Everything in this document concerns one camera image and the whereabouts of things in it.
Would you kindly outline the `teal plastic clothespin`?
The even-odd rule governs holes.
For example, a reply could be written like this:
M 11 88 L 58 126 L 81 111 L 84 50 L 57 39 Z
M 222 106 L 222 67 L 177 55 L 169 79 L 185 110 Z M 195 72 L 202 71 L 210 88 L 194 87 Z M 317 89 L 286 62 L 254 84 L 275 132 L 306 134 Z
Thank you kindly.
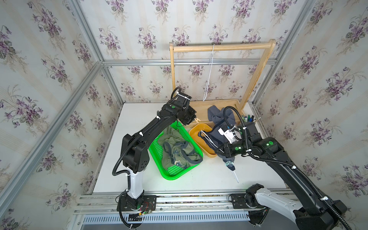
M 228 169 L 230 169 L 231 171 L 235 171 L 234 162 L 227 161 L 227 162 L 225 162 L 225 166 L 226 166 Z

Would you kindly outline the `white wire hanger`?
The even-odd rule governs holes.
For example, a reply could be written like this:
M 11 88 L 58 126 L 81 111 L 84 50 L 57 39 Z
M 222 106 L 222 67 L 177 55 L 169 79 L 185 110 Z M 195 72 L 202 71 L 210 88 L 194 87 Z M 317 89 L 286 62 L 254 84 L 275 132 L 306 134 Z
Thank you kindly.
M 211 136 L 209 136 L 205 131 L 202 132 L 202 135 L 204 136 L 203 139 L 205 140 L 205 142 L 214 150 L 214 152 L 217 154 L 217 156 L 219 156 L 218 155 L 218 148 L 221 145 L 219 145 L 218 143 L 214 142 L 214 140 L 211 138 Z M 223 156 L 219 156 L 219 157 L 223 160 L 224 164 L 227 161 L 231 161 L 231 162 L 234 162 L 235 161 L 235 157 L 223 157 Z M 239 183 L 239 178 L 238 178 L 236 172 L 235 171 L 231 171 L 231 172 L 232 172 L 232 174 L 233 174 L 236 182 Z
M 208 78 L 206 80 L 204 96 L 203 96 L 203 99 L 202 99 L 203 102 L 206 101 L 207 96 L 208 96 L 209 82 L 210 82 L 210 77 L 211 77 L 211 72 L 212 72 L 212 67 L 213 67 L 213 59 L 214 59 L 214 47 L 215 47 L 215 45 L 213 44 L 212 45 L 212 51 L 211 51 L 211 59 L 210 59 L 210 62 L 209 62 L 209 65 L 210 65 L 209 75 L 208 75 Z

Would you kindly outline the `green graphic tank top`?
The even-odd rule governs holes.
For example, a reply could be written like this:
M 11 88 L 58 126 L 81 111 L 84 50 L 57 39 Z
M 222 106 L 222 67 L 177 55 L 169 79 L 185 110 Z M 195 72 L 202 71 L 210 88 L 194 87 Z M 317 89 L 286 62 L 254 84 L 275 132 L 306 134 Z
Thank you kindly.
M 158 144 L 163 149 L 162 166 L 165 170 L 172 166 L 187 169 L 203 161 L 203 157 L 195 151 L 193 144 L 185 140 L 180 132 L 171 126 L 163 131 Z

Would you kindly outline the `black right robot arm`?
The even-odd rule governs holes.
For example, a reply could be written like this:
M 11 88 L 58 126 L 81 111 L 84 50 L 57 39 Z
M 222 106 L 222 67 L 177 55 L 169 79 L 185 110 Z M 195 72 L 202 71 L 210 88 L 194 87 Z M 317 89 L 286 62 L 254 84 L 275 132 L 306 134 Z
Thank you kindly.
M 227 142 L 217 148 L 224 157 L 251 157 L 271 167 L 298 198 L 297 202 L 272 193 L 261 184 L 254 184 L 244 194 L 244 204 L 251 209 L 272 209 L 293 221 L 300 230 L 332 230 L 338 224 L 351 226 L 344 219 L 347 206 L 341 200 L 332 200 L 289 157 L 287 151 L 274 138 L 262 138 L 255 124 L 240 120 L 239 126 L 228 121 L 240 113 L 233 106 L 223 109 L 225 125 L 219 132 Z

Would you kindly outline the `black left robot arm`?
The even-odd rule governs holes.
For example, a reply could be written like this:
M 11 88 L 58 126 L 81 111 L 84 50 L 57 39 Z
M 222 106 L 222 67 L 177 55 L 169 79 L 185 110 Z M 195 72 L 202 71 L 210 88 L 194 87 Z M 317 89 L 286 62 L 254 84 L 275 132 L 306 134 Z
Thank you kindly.
M 163 105 L 147 126 L 134 135 L 126 134 L 122 139 L 121 153 L 112 170 L 112 175 L 126 173 L 128 176 L 127 199 L 133 202 L 143 200 L 143 174 L 149 163 L 148 149 L 152 142 L 175 121 L 184 126 L 196 118 L 196 111 L 190 106 L 192 97 L 176 87 L 170 100 Z

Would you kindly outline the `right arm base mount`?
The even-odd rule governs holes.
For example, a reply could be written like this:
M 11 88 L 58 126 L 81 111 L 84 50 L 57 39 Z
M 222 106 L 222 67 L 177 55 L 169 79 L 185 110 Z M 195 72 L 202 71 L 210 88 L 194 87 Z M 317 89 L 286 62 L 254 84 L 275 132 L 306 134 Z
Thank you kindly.
M 234 209 L 260 209 L 258 211 L 249 211 L 249 223 L 253 226 L 261 227 L 267 217 L 270 208 L 262 206 L 255 197 L 256 192 L 264 188 L 261 184 L 254 184 L 245 193 L 230 194 L 228 201 L 231 202 Z

